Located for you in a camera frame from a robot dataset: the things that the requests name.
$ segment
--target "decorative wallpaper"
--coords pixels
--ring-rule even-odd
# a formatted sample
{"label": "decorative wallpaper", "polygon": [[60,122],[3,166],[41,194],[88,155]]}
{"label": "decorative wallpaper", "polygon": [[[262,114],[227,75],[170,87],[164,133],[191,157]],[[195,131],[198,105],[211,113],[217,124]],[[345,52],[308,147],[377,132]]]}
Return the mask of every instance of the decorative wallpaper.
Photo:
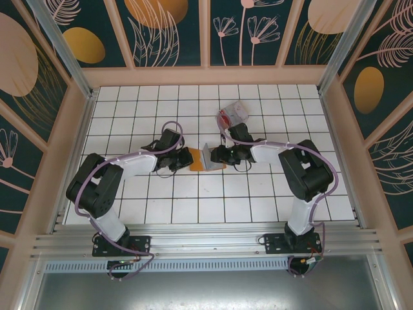
{"label": "decorative wallpaper", "polygon": [[43,153],[0,116],[0,230],[14,234]]}
{"label": "decorative wallpaper", "polygon": [[0,247],[0,274],[3,266],[5,265],[8,249],[6,247]]}
{"label": "decorative wallpaper", "polygon": [[44,0],[82,68],[125,67],[103,0]]}
{"label": "decorative wallpaper", "polygon": [[0,3],[0,99],[48,141],[67,84],[10,0]]}
{"label": "decorative wallpaper", "polygon": [[343,72],[343,70],[345,69],[345,67],[347,66],[348,61],[350,60],[350,58],[353,55],[353,51],[356,48],[356,46],[359,45],[361,39],[363,38],[367,28],[370,26],[373,18],[376,16],[377,11],[379,10],[380,6],[383,4],[383,0],[377,0],[376,4],[374,5],[373,11],[372,13],[369,15],[367,22],[364,24],[363,29],[361,30],[358,38],[356,39],[356,41],[354,42],[352,48],[348,51],[347,57],[344,59],[343,63],[341,64],[341,67],[338,69],[338,74],[341,75],[341,73]]}
{"label": "decorative wallpaper", "polygon": [[412,92],[413,2],[393,1],[343,82],[364,138]]}
{"label": "decorative wallpaper", "polygon": [[413,109],[369,149],[398,229],[413,225]]}
{"label": "decorative wallpaper", "polygon": [[305,0],[285,65],[326,65],[360,0]]}
{"label": "decorative wallpaper", "polygon": [[200,66],[198,0],[116,0],[137,67]]}
{"label": "decorative wallpaper", "polygon": [[275,65],[291,4],[211,0],[211,65]]}

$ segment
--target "feather drawing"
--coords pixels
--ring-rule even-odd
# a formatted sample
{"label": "feather drawing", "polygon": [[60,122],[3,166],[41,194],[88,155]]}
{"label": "feather drawing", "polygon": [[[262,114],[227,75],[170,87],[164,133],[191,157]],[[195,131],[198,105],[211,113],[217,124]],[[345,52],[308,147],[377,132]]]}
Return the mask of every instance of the feather drawing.
{"label": "feather drawing", "polygon": [[413,32],[388,35],[380,44],[379,50],[359,57],[357,60],[377,55],[381,67],[401,68],[413,56]]}
{"label": "feather drawing", "polygon": [[370,156],[386,194],[413,192],[413,121],[399,134],[376,142]]}
{"label": "feather drawing", "polygon": [[410,32],[413,29],[413,0],[398,0],[392,13],[392,17],[378,27],[373,34],[379,32],[387,24],[399,33]]}
{"label": "feather drawing", "polygon": [[135,36],[132,53],[135,64],[138,67],[175,66],[179,57],[179,33],[173,16],[159,2],[157,10],[148,0],[142,0],[143,5],[137,1],[130,4],[133,16],[141,21],[128,17]]}
{"label": "feather drawing", "polygon": [[44,0],[53,20],[61,26],[68,26],[81,11],[79,0]]}

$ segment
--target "white grid tile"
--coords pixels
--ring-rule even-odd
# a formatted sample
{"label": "white grid tile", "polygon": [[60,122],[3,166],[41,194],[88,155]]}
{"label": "white grid tile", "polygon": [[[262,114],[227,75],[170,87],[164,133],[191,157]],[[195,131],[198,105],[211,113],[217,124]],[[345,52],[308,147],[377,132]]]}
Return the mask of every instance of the white grid tile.
{"label": "white grid tile", "polygon": [[265,197],[274,195],[271,174],[249,174],[248,184],[250,187],[251,197]]}
{"label": "white grid tile", "polygon": [[158,100],[177,100],[178,88],[177,85],[160,86]]}
{"label": "white grid tile", "polygon": [[215,116],[219,111],[219,100],[199,100],[200,116]]}
{"label": "white grid tile", "polygon": [[143,224],[145,222],[146,199],[124,199],[121,204],[119,219],[125,224]]}
{"label": "white grid tile", "polygon": [[282,99],[284,115],[300,115],[304,114],[303,106],[300,99]]}
{"label": "white grid tile", "polygon": [[258,85],[261,99],[279,99],[277,85]]}
{"label": "white grid tile", "polygon": [[328,132],[324,115],[306,115],[305,118],[310,132]]}
{"label": "white grid tile", "polygon": [[165,100],[157,102],[156,116],[177,116],[178,114],[178,101],[177,100]]}
{"label": "white grid tile", "polygon": [[137,101],[137,94],[139,93],[139,86],[122,86],[119,91],[118,101]]}
{"label": "white grid tile", "polygon": [[354,220],[354,215],[348,196],[329,196],[327,197],[327,203],[331,214],[331,220]]}
{"label": "white grid tile", "polygon": [[174,179],[174,198],[198,197],[197,176],[175,176]]}
{"label": "white grid tile", "polygon": [[259,99],[242,100],[242,104],[248,115],[262,115],[261,104]]}
{"label": "white grid tile", "polygon": [[274,197],[251,197],[251,213],[253,222],[277,222],[277,207]]}
{"label": "white grid tile", "polygon": [[297,85],[299,95],[303,99],[318,98],[318,91],[315,85]]}
{"label": "white grid tile", "polygon": [[264,99],[261,100],[264,115],[283,115],[281,108],[281,101],[278,99]]}
{"label": "white grid tile", "polygon": [[221,198],[199,199],[200,223],[224,223],[224,201]]}
{"label": "white grid tile", "polygon": [[182,85],[179,87],[179,100],[198,99],[198,85]]}
{"label": "white grid tile", "polygon": [[219,86],[219,98],[220,99],[239,99],[238,85],[220,85]]}
{"label": "white grid tile", "polygon": [[159,86],[141,86],[138,100],[158,100]]}
{"label": "white grid tile", "polygon": [[264,124],[266,132],[287,132],[283,116],[264,116]]}
{"label": "white grid tile", "polygon": [[287,132],[308,132],[304,115],[286,115],[284,118]]}
{"label": "white grid tile", "polygon": [[299,98],[297,85],[278,85],[278,90],[281,99]]}
{"label": "white grid tile", "polygon": [[146,224],[169,224],[172,220],[172,199],[148,199]]}
{"label": "white grid tile", "polygon": [[113,100],[116,101],[118,94],[119,94],[119,86],[101,87],[97,100],[98,101],[113,101]]}
{"label": "white grid tile", "polygon": [[245,174],[224,175],[224,195],[225,197],[248,196],[247,176]]}
{"label": "white grid tile", "polygon": [[301,99],[306,115],[323,115],[323,107],[320,99]]}
{"label": "white grid tile", "polygon": [[110,136],[107,154],[126,154],[129,152],[131,136]]}
{"label": "white grid tile", "polygon": [[198,117],[198,100],[179,100],[179,116],[196,116]]}
{"label": "white grid tile", "polygon": [[116,101],[98,101],[96,103],[94,118],[113,118],[115,114]]}
{"label": "white grid tile", "polygon": [[174,199],[172,223],[197,223],[198,199]]}
{"label": "white grid tile", "polygon": [[[354,218],[314,86],[105,87],[98,98],[82,161],[92,152],[107,158],[136,152],[159,139],[163,124],[172,120],[182,124],[185,146],[202,149],[207,142],[209,147],[217,147],[221,136],[216,114],[241,98],[254,139],[299,143],[311,134],[321,154],[339,171],[339,187],[319,204],[315,220]],[[176,130],[173,124],[167,128]],[[238,170],[227,166],[222,171],[192,172],[186,167],[173,175],[164,168],[158,171],[164,178],[156,173],[134,176],[119,186],[113,208],[126,224],[288,220],[293,195],[281,166],[253,163],[247,168],[249,163],[243,161]],[[88,223],[74,214],[73,206],[65,221]]]}
{"label": "white grid tile", "polygon": [[199,197],[223,197],[222,175],[200,175],[198,179]]}
{"label": "white grid tile", "polygon": [[113,118],[92,118],[89,136],[102,136],[110,134]]}
{"label": "white grid tile", "polygon": [[114,118],[110,134],[130,134],[134,126],[134,118]]}
{"label": "white grid tile", "polygon": [[116,105],[116,118],[130,118],[135,116],[136,101],[118,101]]}
{"label": "white grid tile", "polygon": [[109,136],[89,136],[86,140],[85,150],[83,154],[89,155],[96,153],[99,155],[106,154],[108,147]]}
{"label": "white grid tile", "polygon": [[219,99],[218,85],[200,85],[200,99]]}
{"label": "white grid tile", "polygon": [[149,178],[148,198],[170,198],[174,187],[174,178],[151,176]]}
{"label": "white grid tile", "polygon": [[242,99],[259,99],[258,85],[240,85],[239,97]]}
{"label": "white grid tile", "polygon": [[249,198],[225,198],[225,220],[227,223],[251,222]]}
{"label": "white grid tile", "polygon": [[136,108],[136,117],[156,115],[157,101],[138,101]]}

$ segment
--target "leaf illustration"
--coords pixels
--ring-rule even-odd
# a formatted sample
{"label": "leaf illustration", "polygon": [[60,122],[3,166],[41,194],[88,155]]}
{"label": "leaf illustration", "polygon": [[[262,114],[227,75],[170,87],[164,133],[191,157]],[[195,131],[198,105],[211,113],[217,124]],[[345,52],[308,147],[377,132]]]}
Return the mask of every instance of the leaf illustration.
{"label": "leaf illustration", "polygon": [[390,25],[399,34],[413,29],[413,0],[398,0],[394,7]]}
{"label": "leaf illustration", "polygon": [[377,60],[381,67],[401,68],[413,55],[413,32],[399,34],[394,32],[387,36],[380,44]]}
{"label": "leaf illustration", "polygon": [[174,66],[179,57],[179,34],[172,15],[158,2],[157,10],[148,0],[130,1],[138,22],[130,18],[135,34],[133,57],[139,67]]}
{"label": "leaf illustration", "polygon": [[134,60],[137,62],[139,67],[145,67],[148,63],[148,47],[142,36],[142,26],[139,23],[136,25],[129,17],[128,19],[134,29],[135,35],[135,47],[133,53]]}
{"label": "leaf illustration", "polygon": [[79,0],[44,0],[53,20],[58,25],[68,26],[81,11]]}

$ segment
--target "robotic arm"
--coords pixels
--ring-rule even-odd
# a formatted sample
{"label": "robotic arm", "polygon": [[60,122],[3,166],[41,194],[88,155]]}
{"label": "robotic arm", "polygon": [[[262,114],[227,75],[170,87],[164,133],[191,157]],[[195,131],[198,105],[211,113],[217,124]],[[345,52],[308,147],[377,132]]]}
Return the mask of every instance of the robotic arm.
{"label": "robotic arm", "polygon": [[[230,148],[220,145],[211,152],[211,160],[227,165],[239,165],[241,160],[247,160],[250,163],[282,166],[288,186],[294,194],[292,214],[285,225],[284,241],[291,253],[300,253],[302,248],[307,248],[309,240],[318,236],[312,225],[312,209],[333,182],[332,171],[323,160],[309,151],[265,144],[263,139],[254,141],[244,123],[231,127],[228,131],[233,140],[249,145],[236,144]],[[298,146],[319,154],[310,140],[304,140]]]}
{"label": "robotic arm", "polygon": [[[165,129],[159,140],[153,141],[142,149],[160,153],[160,151],[167,150],[175,145],[179,137],[180,134],[177,132]],[[116,164],[109,163],[105,165],[93,175],[99,182],[95,183],[91,180],[87,183],[80,197],[79,208],[93,218],[99,230],[110,240],[121,247],[130,248],[129,230],[119,220],[115,210],[112,208],[119,184],[129,177],[149,174],[161,168],[168,167],[172,172],[175,172],[189,166],[193,159],[188,147],[183,147],[184,144],[185,141],[182,140],[182,147],[179,149],[175,148],[169,152],[157,155],[143,152],[124,160],[117,160]],[[89,174],[103,162],[105,162],[105,158],[100,155],[93,153],[87,156],[66,190],[66,197],[69,200],[75,202],[80,188]],[[114,249],[109,243],[105,244],[105,249],[110,249],[112,256],[130,255],[123,253],[120,249]]]}

